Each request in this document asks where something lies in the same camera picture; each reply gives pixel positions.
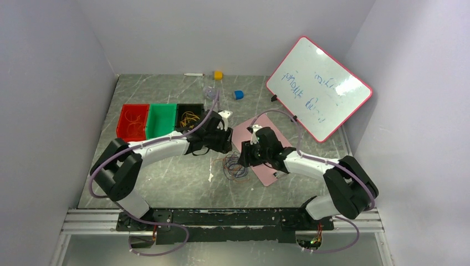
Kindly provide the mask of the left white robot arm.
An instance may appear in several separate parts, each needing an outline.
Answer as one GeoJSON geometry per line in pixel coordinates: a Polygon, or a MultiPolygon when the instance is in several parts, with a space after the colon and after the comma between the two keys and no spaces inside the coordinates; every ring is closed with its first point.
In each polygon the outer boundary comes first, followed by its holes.
{"type": "Polygon", "coordinates": [[[105,197],[131,214],[139,230],[149,229],[154,221],[150,205],[135,190],[140,170],[163,159],[195,155],[199,150],[227,154],[232,150],[233,130],[228,126],[231,111],[207,111],[192,128],[177,129],[148,141],[112,140],[90,170],[90,182],[97,183],[105,197]]]}

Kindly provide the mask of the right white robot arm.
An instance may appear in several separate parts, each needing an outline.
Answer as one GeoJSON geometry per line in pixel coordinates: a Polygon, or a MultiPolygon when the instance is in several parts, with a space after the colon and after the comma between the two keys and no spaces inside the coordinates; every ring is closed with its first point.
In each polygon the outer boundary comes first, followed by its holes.
{"type": "Polygon", "coordinates": [[[354,157],[333,160],[283,146],[270,127],[250,126],[247,131],[251,137],[241,144],[240,165],[265,165],[278,172],[324,180],[327,193],[314,196],[301,206],[299,223],[303,228],[313,229],[322,218],[330,216],[355,219],[374,208],[379,190],[354,157]]]}

